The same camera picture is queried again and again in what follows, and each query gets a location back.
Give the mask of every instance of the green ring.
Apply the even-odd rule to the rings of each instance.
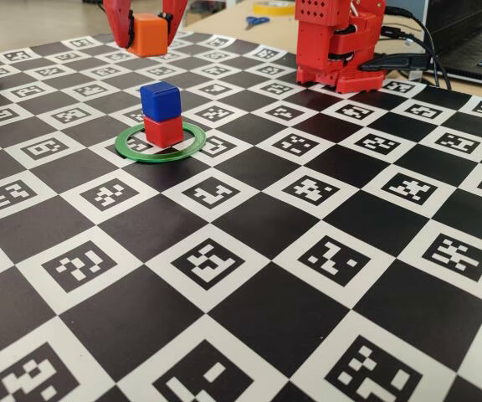
[[[181,151],[162,153],[159,155],[143,155],[142,153],[135,152],[127,146],[127,140],[134,136],[137,132],[144,128],[144,124],[137,124],[124,130],[115,141],[116,151],[123,157],[127,157],[133,161],[148,162],[148,163],[161,163],[178,161],[185,157],[190,157],[193,153],[196,153],[202,149],[206,143],[206,132],[199,126],[195,126],[191,123],[183,122],[183,130],[189,131],[194,135],[194,141],[192,144],[182,149]]]

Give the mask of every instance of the red cube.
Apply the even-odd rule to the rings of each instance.
[[[144,116],[146,139],[159,148],[167,148],[183,140],[182,117],[157,122]]]

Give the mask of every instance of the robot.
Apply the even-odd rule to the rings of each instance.
[[[165,54],[187,0],[163,0],[157,16],[134,15],[130,2],[104,0],[115,41],[141,57]],[[385,0],[295,0],[297,81],[319,82],[341,93],[381,88],[386,71],[359,66],[373,59],[385,8]]]

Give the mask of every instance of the orange cube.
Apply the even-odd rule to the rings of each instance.
[[[164,18],[154,14],[134,14],[135,38],[128,49],[139,57],[160,56],[167,52],[168,25]]]

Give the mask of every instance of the checkerboard mat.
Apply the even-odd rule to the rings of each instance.
[[[155,80],[208,141],[152,166]],[[199,33],[0,54],[0,401],[58,400],[482,401],[482,99]]]

